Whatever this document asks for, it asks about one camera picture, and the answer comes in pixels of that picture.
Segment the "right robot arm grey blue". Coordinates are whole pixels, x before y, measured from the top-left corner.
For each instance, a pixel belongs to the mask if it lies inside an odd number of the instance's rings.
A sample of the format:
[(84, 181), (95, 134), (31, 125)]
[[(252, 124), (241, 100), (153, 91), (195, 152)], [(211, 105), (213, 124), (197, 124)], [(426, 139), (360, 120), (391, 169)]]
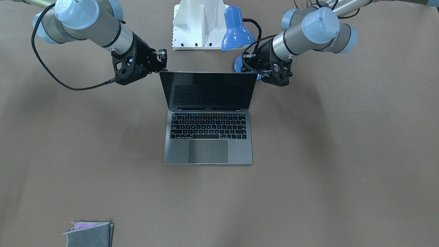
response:
[(33, 19), (36, 34), (47, 43), (64, 44), (77, 40), (90, 40), (113, 53), (116, 63), (127, 66), (116, 68), (127, 75), (134, 66), (147, 74), (166, 70), (166, 50), (150, 48), (123, 23), (123, 9), (117, 0), (44, 0), (30, 4), (43, 8), (53, 4), (45, 14)]

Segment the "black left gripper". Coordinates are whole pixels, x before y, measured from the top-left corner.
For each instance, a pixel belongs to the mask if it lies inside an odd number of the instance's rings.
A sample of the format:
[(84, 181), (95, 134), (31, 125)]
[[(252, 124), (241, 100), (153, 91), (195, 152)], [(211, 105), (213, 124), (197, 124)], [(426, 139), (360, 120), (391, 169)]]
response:
[(270, 67), (270, 58), (275, 56), (272, 45), (273, 37), (260, 38), (241, 53), (241, 71), (265, 74)]

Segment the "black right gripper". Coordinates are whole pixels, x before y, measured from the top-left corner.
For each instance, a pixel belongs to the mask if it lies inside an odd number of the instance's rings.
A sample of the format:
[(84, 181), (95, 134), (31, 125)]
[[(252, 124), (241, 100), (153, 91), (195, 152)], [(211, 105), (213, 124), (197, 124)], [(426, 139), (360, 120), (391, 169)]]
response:
[(147, 72), (167, 71), (167, 50), (155, 50), (133, 34), (133, 43), (127, 52), (128, 65), (138, 65)]

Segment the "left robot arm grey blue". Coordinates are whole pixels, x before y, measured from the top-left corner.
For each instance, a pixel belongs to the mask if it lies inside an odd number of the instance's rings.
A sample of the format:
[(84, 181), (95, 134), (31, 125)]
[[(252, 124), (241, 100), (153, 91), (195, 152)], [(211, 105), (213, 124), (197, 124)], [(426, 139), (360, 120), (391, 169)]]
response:
[(304, 9), (290, 9), (281, 21), (282, 32), (255, 52), (235, 60), (235, 72), (287, 68), (292, 59), (309, 50), (343, 54), (358, 42), (357, 30), (340, 20), (370, 4), (370, 0), (317, 0)]

